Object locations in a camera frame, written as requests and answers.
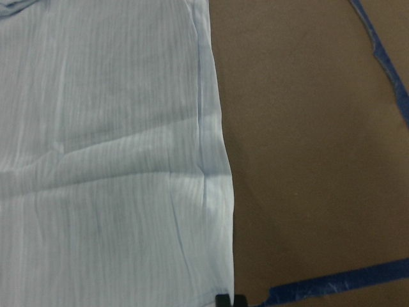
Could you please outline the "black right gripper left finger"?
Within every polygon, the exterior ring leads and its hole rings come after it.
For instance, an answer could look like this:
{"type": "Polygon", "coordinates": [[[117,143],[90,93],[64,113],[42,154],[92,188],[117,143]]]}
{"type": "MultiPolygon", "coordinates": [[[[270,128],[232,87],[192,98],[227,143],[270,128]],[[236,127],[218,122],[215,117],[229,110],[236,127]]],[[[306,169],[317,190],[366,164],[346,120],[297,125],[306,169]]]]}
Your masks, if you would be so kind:
{"type": "Polygon", "coordinates": [[[231,300],[229,294],[217,294],[215,296],[216,307],[231,307],[231,300]]]}

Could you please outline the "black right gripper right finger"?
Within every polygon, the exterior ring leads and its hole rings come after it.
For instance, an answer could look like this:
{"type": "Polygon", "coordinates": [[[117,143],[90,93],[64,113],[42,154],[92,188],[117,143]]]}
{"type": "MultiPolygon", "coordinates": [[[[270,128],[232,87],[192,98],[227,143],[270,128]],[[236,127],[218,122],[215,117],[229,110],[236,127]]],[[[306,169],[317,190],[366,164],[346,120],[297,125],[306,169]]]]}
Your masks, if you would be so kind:
{"type": "Polygon", "coordinates": [[[242,294],[236,294],[234,297],[233,307],[248,307],[246,296],[242,294]]]}

